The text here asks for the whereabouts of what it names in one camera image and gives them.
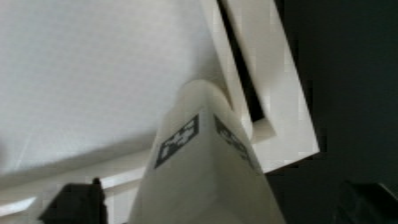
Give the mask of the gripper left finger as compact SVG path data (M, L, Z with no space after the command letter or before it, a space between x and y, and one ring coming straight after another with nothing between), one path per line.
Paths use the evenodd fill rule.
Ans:
M108 224L101 181L69 183L50 202L37 220L44 224Z

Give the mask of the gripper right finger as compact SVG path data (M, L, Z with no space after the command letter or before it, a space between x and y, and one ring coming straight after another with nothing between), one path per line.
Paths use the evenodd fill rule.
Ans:
M334 224L398 224L398 196L382 183L341 183Z

